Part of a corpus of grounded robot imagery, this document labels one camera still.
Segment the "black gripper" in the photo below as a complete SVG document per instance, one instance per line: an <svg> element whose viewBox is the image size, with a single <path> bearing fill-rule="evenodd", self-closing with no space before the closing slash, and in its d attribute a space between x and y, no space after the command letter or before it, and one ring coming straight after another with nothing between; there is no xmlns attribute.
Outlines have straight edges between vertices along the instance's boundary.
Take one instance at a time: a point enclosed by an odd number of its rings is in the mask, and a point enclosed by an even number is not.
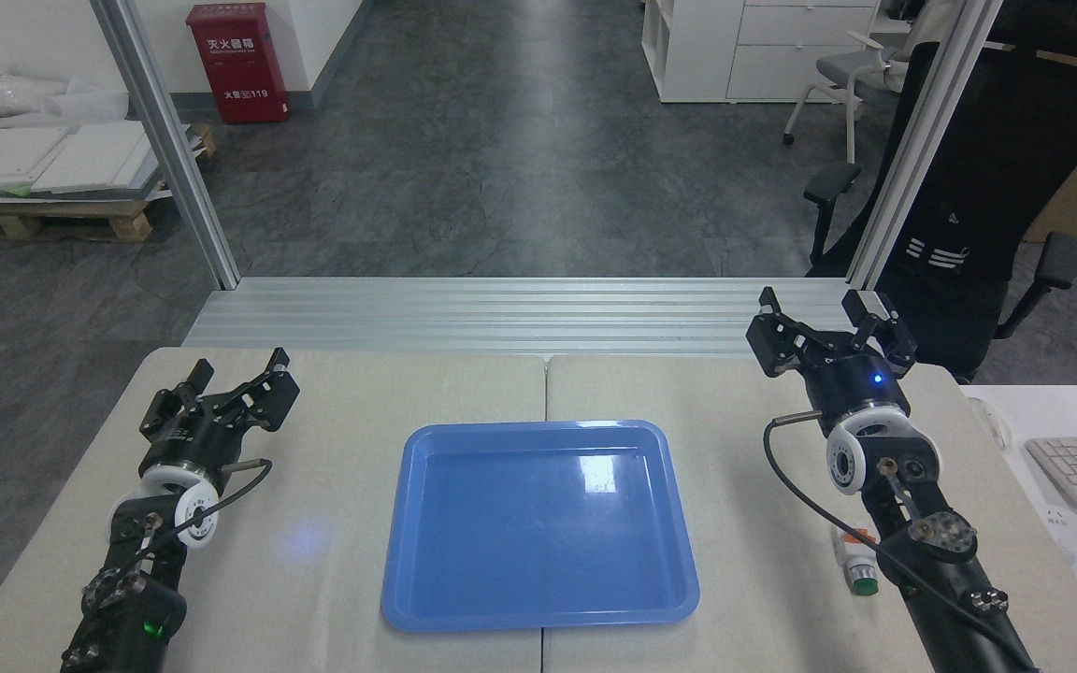
<svg viewBox="0 0 1077 673"><path fill-rule="evenodd" d="M864 351L875 339L882 357L868 352L829 357L829 337L783 314L772 286L763 289L759 312L747 330L749 345L769 378L805 363L805 392L812 408L822 412L819 426L825 436L842 417L868 406L911 412L894 375L906 375L914 366L917 342L897 308L889 295L872 290L847 290L841 305L856 328L851 349Z"/></svg>
<svg viewBox="0 0 1077 673"><path fill-rule="evenodd" d="M155 393L138 427L153 441L153 464L180 465L200 469L209 479L228 479L223 465L235 463L242 451L239 427L277 432L299 396L300 388L288 371L290 362L286 350L276 348L257 378L207 396L209 417L188 416L200 406L214 374L207 359L198 359L187 379Z"/></svg>

